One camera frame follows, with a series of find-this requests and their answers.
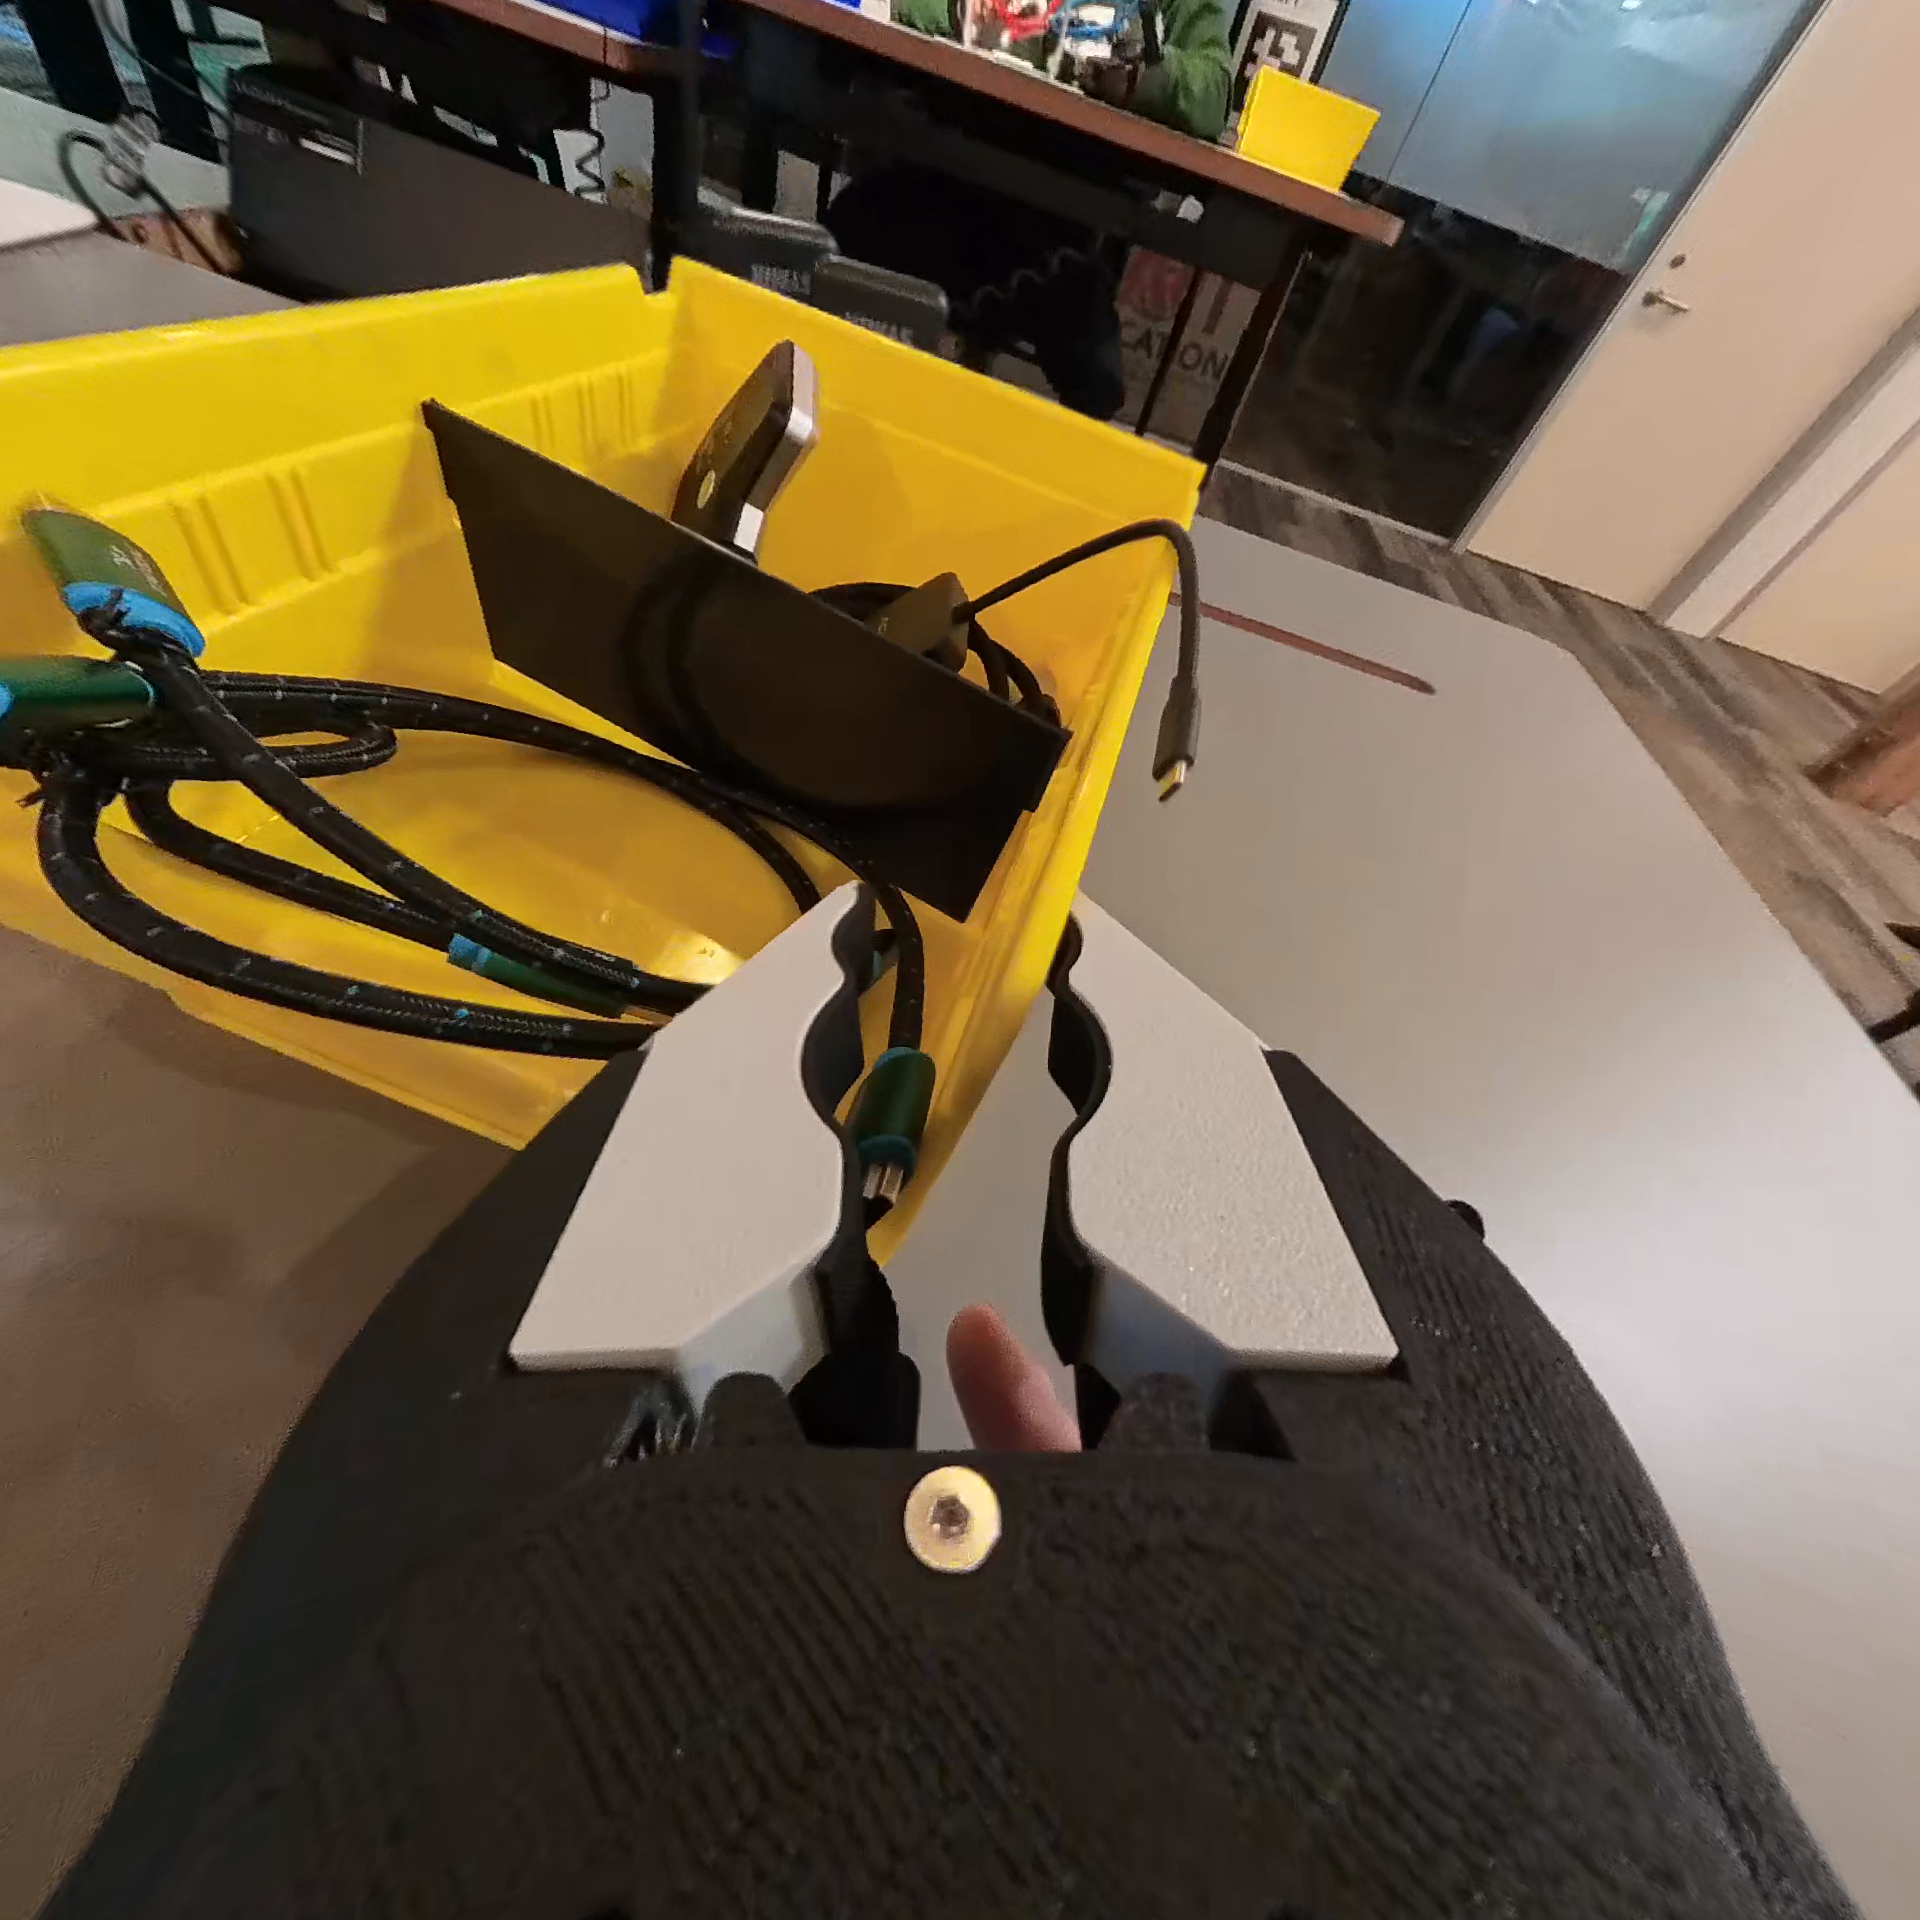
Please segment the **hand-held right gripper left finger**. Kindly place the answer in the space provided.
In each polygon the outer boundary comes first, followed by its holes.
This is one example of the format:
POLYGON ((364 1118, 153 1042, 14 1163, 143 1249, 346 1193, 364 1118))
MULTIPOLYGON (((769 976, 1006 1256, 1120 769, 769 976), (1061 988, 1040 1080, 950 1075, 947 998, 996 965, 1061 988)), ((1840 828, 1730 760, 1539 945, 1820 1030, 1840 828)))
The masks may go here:
POLYGON ((640 1368, 706 1399, 827 1358, 823 1286, 861 1239, 839 1115, 876 916, 841 886, 659 1030, 517 1322, 520 1370, 640 1368))

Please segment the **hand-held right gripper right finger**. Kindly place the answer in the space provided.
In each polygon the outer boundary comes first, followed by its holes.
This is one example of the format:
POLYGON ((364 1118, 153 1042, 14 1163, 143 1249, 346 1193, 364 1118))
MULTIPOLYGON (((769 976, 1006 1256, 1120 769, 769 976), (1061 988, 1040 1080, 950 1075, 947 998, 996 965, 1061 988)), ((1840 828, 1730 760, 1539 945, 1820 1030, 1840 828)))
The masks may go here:
POLYGON ((1386 1375, 1399 1340, 1260 1038, 1090 896, 1050 975, 1044 1322, 1129 1395, 1386 1375))

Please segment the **large yellow plastic bin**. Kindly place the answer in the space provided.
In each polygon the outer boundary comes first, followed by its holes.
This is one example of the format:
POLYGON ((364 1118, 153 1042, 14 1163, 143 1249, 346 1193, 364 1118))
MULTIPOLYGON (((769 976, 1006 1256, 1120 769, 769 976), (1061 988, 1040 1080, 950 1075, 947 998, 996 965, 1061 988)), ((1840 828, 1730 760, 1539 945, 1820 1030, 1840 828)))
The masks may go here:
MULTIPOLYGON (((97 660, 19 510, 40 500, 131 538, 207 635, 213 670, 417 686, 534 712, 651 750, 493 643, 479 509, 444 486, 424 406, 444 402, 620 500, 666 515, 699 440, 779 343, 819 368, 820 445, 773 509, 764 566, 794 588, 970 593, 1137 520, 1191 526, 1187 453, 889 343, 739 278, 680 266, 517 278, 3 348, 3 656, 97 660)), ((901 1249, 1040 993, 1177 566, 1164 540, 1071 566, 986 612, 1069 740, 967 916, 921 886, 926 1038, 939 1069, 923 1172, 873 1229, 901 1249)), ((403 738, 399 760, 326 780, 431 873, 543 935, 666 980, 724 980, 799 903, 724 826, 620 772, 509 742, 403 738)), ((39 870, 36 780, 3 773, 3 925, 163 990, 184 1013, 503 1146, 526 1146, 591 1063, 374 1035, 180 980, 79 920, 39 870)), ((533 1012, 490 980, 159 852, 124 802, 100 830, 139 900, 221 942, 313 970, 533 1012)))

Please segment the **person's right hand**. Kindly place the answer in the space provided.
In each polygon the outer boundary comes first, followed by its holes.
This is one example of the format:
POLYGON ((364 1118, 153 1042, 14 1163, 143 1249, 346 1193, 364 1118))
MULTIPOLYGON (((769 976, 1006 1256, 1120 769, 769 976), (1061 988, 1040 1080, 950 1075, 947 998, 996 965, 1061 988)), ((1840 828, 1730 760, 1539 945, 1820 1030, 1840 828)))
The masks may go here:
POLYGON ((1083 1452, 1074 1410, 999 1308, 971 1302, 953 1318, 947 1370, 971 1452, 1083 1452))

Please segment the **black bin divider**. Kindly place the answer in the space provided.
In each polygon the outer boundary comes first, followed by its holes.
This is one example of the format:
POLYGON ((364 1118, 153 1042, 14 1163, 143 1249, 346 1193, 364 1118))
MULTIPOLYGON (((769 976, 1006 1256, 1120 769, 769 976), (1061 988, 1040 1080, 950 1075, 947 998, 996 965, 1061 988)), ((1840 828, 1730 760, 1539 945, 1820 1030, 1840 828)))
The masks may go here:
POLYGON ((434 400, 493 656, 967 920, 1061 723, 434 400))

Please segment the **cardboard box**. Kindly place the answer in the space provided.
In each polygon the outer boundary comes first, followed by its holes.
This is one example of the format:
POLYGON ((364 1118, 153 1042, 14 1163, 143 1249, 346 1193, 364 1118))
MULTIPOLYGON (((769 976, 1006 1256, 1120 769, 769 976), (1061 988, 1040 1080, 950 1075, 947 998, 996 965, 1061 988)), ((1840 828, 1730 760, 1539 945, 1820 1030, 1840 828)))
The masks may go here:
POLYGON ((1150 386, 1167 366, 1150 435, 1191 445, 1256 315, 1259 290, 1181 259, 1136 248, 1117 285, 1123 425, 1137 425, 1150 386))

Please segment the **white door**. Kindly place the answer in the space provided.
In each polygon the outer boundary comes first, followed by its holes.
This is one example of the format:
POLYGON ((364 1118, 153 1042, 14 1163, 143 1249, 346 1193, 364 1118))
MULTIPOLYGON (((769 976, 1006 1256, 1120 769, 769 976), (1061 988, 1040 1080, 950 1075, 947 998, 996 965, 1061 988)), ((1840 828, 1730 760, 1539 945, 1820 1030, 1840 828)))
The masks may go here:
POLYGON ((1764 470, 1650 612, 1883 693, 1917 670, 1917 315, 1764 470))
POLYGON ((1820 2, 1457 540, 1650 609, 1917 309, 1917 5, 1820 2))

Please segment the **black carrying case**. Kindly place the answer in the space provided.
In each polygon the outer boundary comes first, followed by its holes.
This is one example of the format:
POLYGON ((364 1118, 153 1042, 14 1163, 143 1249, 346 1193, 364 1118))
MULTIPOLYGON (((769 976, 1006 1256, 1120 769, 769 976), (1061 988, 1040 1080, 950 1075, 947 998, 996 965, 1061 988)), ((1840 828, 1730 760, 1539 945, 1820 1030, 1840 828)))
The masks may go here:
POLYGON ((936 358, 947 350, 950 300, 926 278, 827 255, 811 269, 810 285, 810 303, 823 315, 936 358))
POLYGON ((700 202, 694 240, 706 266, 803 306, 814 306, 819 272, 839 256, 827 225, 730 200, 700 202))

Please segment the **large black box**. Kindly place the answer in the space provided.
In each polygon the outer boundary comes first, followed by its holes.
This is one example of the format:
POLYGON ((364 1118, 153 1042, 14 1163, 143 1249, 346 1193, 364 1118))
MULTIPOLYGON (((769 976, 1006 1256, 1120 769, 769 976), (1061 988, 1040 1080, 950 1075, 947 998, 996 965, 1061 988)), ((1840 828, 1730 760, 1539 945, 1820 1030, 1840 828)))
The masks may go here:
POLYGON ((256 282, 286 298, 650 269, 646 219, 426 130, 426 110, 390 92, 266 63, 229 79, 227 109, 239 252, 256 282))

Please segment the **black light stand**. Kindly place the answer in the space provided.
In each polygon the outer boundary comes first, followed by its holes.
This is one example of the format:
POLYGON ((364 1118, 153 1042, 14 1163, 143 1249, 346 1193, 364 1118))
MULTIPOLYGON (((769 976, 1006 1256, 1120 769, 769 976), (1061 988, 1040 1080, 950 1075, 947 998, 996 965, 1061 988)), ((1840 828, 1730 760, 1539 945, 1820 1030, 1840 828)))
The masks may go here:
POLYGON ((679 36, 646 73, 656 102, 656 185, 650 213, 650 285, 663 290, 680 256, 700 255, 703 176, 703 2, 679 2, 679 36))

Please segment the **glass partition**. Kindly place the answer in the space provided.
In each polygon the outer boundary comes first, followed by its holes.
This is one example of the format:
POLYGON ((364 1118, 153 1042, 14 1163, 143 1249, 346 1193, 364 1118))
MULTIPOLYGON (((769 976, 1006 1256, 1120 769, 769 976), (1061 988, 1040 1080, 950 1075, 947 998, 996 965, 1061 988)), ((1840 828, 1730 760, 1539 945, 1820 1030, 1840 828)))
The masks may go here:
POLYGON ((1500 486, 1819 2, 1349 2, 1403 222, 1301 269, 1226 459, 1436 538, 1500 486))

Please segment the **small yellow bin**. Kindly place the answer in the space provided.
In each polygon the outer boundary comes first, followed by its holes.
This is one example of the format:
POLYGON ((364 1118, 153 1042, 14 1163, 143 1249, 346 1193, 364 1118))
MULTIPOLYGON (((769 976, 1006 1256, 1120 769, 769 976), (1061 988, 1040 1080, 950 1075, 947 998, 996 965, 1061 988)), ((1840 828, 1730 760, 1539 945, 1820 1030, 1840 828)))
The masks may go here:
POLYGON ((1379 123, 1380 109, 1260 66, 1237 115, 1236 150, 1287 180, 1340 190, 1379 123))

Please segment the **printed marker card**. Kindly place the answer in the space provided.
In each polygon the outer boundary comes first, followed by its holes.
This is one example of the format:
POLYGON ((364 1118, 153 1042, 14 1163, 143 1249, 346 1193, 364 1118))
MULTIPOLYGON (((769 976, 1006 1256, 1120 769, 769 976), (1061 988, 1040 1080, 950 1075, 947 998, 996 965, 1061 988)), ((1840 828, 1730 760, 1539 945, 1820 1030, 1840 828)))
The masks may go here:
POLYGON ((1333 56, 1347 12, 1349 2, 1241 2, 1236 12, 1236 86, 1253 83, 1264 66, 1314 83, 1333 56))

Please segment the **blue plastic bin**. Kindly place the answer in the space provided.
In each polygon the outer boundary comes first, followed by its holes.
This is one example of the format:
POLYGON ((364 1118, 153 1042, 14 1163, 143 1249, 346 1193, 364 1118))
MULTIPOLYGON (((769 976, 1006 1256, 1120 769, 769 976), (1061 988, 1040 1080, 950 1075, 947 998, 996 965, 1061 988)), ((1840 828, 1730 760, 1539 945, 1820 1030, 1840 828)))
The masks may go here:
POLYGON ((733 2, 547 2, 591 25, 651 46, 680 46, 684 12, 700 18, 700 49, 710 56, 733 56, 739 50, 736 5, 733 2))

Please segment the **wooden post with red stickers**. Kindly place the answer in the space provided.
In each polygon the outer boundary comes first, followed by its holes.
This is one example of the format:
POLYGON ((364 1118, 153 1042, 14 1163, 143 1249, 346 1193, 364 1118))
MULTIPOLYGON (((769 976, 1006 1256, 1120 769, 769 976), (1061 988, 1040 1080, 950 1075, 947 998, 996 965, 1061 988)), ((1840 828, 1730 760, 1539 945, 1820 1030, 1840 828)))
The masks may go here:
POLYGON ((1917 802, 1917 682, 1889 692, 1806 778, 1833 799, 1879 816, 1917 802))

